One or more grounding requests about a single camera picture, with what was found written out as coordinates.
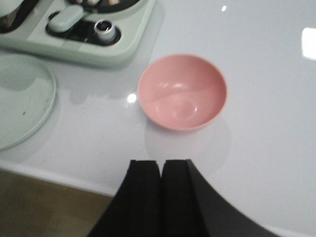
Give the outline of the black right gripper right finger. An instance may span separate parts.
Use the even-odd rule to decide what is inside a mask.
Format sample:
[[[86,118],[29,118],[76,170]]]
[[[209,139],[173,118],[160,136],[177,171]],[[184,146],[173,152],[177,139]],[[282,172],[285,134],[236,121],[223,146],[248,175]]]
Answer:
[[[167,160],[162,170],[164,237],[274,237],[229,204],[190,159]]]

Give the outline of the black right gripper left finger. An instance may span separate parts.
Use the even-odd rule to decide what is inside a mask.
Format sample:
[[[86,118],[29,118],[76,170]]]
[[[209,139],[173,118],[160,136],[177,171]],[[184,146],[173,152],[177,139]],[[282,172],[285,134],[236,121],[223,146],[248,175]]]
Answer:
[[[153,160],[132,160],[116,195],[89,237],[159,237],[160,172]]]

